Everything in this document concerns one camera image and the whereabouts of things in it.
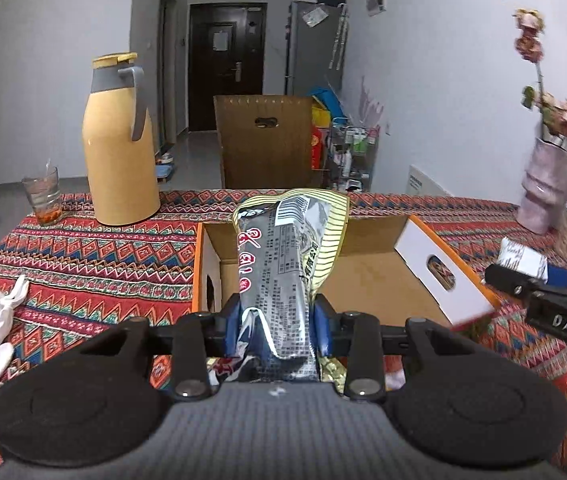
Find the white silver snack packet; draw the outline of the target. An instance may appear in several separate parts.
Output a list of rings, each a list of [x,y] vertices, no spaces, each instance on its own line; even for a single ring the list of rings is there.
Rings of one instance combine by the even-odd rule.
[[[508,237],[504,237],[500,242],[496,262],[507,269],[525,274],[531,278],[537,278],[543,283],[548,281],[547,257]]]

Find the grey yellow snack bag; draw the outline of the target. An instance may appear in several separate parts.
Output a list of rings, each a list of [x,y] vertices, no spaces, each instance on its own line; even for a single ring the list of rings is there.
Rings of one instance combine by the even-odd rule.
[[[320,379],[313,304],[347,222],[349,198],[315,188],[257,195],[233,213],[240,296],[234,355],[258,379]]]

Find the orange cardboard snack box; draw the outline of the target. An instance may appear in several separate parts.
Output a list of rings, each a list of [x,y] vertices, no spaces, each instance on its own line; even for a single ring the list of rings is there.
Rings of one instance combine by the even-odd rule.
[[[218,312],[239,290],[230,222],[196,229],[192,310]],[[353,218],[329,278],[319,289],[335,311],[370,313],[384,325],[429,318],[461,330],[500,306],[479,274],[415,216]]]

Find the pink ceramic vase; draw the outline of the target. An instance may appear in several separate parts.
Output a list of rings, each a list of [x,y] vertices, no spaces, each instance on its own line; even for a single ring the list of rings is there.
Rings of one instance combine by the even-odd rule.
[[[567,195],[567,151],[537,139],[522,179],[524,195],[515,215],[523,228],[545,234]]]

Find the patterned red tablecloth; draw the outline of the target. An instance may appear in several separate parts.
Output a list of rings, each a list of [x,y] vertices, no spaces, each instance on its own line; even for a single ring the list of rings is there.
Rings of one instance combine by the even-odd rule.
[[[88,336],[133,315],[167,325],[193,311],[195,232],[198,223],[229,222],[240,203],[257,191],[177,191],[162,194],[157,217],[138,226],[107,228],[94,218],[88,194],[66,194],[65,219],[38,226],[33,214],[0,242],[0,289],[20,274],[30,281],[24,306],[15,312],[7,341],[15,354],[1,381],[70,350]],[[474,272],[482,273],[497,256],[498,241],[518,242],[560,262],[550,246],[553,234],[534,235],[515,224],[515,205],[477,198],[349,194],[351,216],[398,217],[414,214],[446,242]],[[504,300],[494,321],[477,328],[475,338],[513,362],[551,379],[567,396],[567,344],[523,323],[523,310]],[[258,469],[246,458],[230,469],[238,479],[345,479],[346,451],[320,444],[300,458],[274,460]]]

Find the dried pink roses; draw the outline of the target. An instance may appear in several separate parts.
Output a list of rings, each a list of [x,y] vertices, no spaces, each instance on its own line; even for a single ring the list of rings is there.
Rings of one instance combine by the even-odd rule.
[[[550,27],[536,9],[518,8],[512,17],[515,52],[534,72],[521,105],[538,114],[538,140],[567,152],[567,28]]]

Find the yellow thermos jug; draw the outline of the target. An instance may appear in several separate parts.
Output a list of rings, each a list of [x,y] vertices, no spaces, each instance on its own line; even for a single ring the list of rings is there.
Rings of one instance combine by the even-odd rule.
[[[131,226],[160,209],[152,120],[137,54],[92,61],[82,144],[94,215],[105,226]]]

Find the drinking glass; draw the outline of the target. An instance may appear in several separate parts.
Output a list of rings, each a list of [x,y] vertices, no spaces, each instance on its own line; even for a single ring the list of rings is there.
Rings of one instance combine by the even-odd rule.
[[[37,177],[23,178],[22,185],[41,226],[52,226],[62,218],[59,171],[56,166],[47,166]]]

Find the dark entrance door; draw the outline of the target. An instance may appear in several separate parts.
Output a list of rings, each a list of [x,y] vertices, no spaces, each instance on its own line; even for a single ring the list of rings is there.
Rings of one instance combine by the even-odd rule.
[[[188,128],[216,129],[215,96],[261,94],[264,85],[265,3],[190,6]]]

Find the grey refrigerator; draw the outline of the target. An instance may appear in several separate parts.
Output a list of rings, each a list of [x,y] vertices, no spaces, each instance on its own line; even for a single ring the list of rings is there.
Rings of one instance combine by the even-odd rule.
[[[346,5],[293,1],[289,6],[285,94],[309,96],[319,88],[340,93],[347,35]]]

